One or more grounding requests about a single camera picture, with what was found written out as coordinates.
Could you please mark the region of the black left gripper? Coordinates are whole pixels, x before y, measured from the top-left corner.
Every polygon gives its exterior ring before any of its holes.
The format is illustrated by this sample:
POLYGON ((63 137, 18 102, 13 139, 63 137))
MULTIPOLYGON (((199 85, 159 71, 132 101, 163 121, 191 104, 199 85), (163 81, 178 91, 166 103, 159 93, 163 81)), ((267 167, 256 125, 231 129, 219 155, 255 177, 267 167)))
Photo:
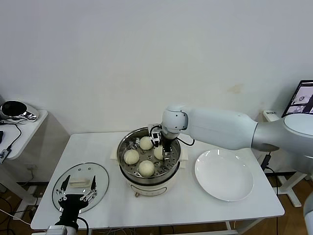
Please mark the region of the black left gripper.
POLYGON ((55 189, 56 200, 63 209, 60 219, 55 225, 78 227, 79 211, 86 207, 97 195, 96 176, 94 175, 90 189, 82 194, 66 194, 71 175, 68 175, 59 187, 55 189))

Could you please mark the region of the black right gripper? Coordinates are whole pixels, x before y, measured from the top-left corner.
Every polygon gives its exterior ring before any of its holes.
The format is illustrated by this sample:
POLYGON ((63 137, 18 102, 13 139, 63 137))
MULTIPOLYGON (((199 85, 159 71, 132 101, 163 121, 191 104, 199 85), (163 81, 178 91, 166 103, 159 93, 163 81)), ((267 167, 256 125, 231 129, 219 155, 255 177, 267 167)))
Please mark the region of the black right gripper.
POLYGON ((171 159, 172 142, 173 142, 173 139, 167 139, 165 137, 163 137, 162 139, 162 146, 163 146, 162 159, 164 161, 171 159))

